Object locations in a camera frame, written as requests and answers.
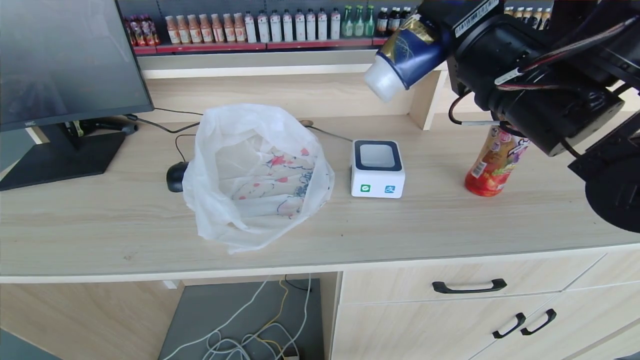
monitor stand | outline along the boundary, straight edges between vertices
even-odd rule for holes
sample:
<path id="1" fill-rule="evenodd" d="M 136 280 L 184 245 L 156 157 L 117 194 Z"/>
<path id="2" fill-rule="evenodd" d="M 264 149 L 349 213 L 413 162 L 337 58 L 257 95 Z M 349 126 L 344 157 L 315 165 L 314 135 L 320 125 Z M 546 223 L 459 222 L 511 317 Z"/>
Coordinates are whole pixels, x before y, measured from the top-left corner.
<path id="1" fill-rule="evenodd" d="M 0 191 L 104 173 L 125 133 L 74 138 L 64 124 L 40 126 L 50 142 L 34 145 L 0 181 Z"/>

white plastic bag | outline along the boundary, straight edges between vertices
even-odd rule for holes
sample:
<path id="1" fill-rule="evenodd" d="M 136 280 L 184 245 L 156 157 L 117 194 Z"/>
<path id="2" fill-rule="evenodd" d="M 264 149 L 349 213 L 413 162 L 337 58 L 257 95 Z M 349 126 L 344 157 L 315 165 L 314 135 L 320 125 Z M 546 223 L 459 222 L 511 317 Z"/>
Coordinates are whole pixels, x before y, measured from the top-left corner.
<path id="1" fill-rule="evenodd" d="M 205 111 L 182 186 L 198 235 L 237 252 L 316 213 L 334 177 L 316 136 L 285 110 L 235 104 Z"/>

drawer handle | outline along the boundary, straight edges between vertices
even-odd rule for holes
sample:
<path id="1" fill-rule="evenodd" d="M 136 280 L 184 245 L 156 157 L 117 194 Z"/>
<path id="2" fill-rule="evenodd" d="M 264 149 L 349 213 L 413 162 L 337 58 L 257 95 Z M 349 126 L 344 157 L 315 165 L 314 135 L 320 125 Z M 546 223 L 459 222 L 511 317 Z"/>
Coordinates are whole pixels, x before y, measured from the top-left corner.
<path id="1" fill-rule="evenodd" d="M 452 290 L 452 289 L 449 289 L 447 287 L 447 285 L 445 285 L 444 282 L 442 282 L 442 281 L 434 281 L 433 282 L 433 289 L 437 293 L 443 293 L 443 294 L 474 294 L 474 293 L 490 293 L 492 291 L 500 291 L 500 290 L 502 290 L 502 289 L 507 287 L 507 283 L 504 281 L 504 279 L 493 279 L 493 280 L 491 280 L 491 282 L 493 283 L 493 287 L 491 287 L 489 289 Z"/>
<path id="2" fill-rule="evenodd" d="M 529 331 L 529 330 L 527 330 L 527 328 L 524 328 L 524 329 L 520 330 L 520 332 L 524 336 L 533 335 L 538 330 L 542 329 L 543 327 L 549 325 L 552 321 L 554 321 L 554 319 L 556 318 L 556 315 L 557 315 L 556 312 L 553 309 L 547 310 L 547 312 L 545 312 L 545 314 L 547 314 L 547 321 L 544 324 L 540 325 L 537 329 L 535 329 L 533 331 Z"/>
<path id="3" fill-rule="evenodd" d="M 524 316 L 523 313 L 517 313 L 516 314 L 516 319 L 518 320 L 518 323 L 511 328 L 511 330 L 505 332 L 504 334 L 501 334 L 498 330 L 493 332 L 493 337 L 495 339 L 502 339 L 503 337 L 511 334 L 512 332 L 516 331 L 517 328 L 521 327 L 522 324 L 524 324 L 525 320 L 527 319 L 526 316 Z"/>

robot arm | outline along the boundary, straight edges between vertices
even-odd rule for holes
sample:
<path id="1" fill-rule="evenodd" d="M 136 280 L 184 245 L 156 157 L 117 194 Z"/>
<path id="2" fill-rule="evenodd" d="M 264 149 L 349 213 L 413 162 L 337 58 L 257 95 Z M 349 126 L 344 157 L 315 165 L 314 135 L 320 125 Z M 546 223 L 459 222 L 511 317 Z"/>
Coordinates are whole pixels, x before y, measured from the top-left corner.
<path id="1" fill-rule="evenodd" d="M 549 156 L 570 151 L 593 210 L 640 233 L 640 111 L 584 154 L 572 148 L 620 111 L 622 91 L 640 89 L 640 1 L 556 1 L 545 31 L 504 15 L 502 0 L 425 0 L 417 11 L 450 35 L 459 96 L 473 92 Z"/>

barcode label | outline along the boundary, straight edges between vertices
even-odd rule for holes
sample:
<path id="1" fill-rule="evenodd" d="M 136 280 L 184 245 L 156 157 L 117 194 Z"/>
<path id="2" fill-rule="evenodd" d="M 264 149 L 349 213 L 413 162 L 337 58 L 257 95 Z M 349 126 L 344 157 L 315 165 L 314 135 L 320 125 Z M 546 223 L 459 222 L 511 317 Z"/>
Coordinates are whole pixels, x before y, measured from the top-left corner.
<path id="1" fill-rule="evenodd" d="M 482 175 L 484 168 L 486 168 L 486 163 L 480 161 L 478 165 L 476 165 L 476 167 L 474 167 L 474 169 L 471 171 L 471 176 L 477 179 L 478 177 L 480 177 L 480 175 Z"/>
<path id="2" fill-rule="evenodd" d="M 462 24 L 458 25 L 455 30 L 456 38 L 460 37 L 460 35 L 464 34 L 464 32 L 471 26 L 473 26 L 473 24 L 482 19 L 482 17 L 485 16 L 486 13 L 488 13 L 491 9 L 495 8 L 499 2 L 499 0 L 486 0 L 486 2 L 482 6 L 480 6 L 480 8 L 478 8 L 478 10 L 469 15 L 469 17 L 467 17 L 467 19 L 464 20 Z"/>

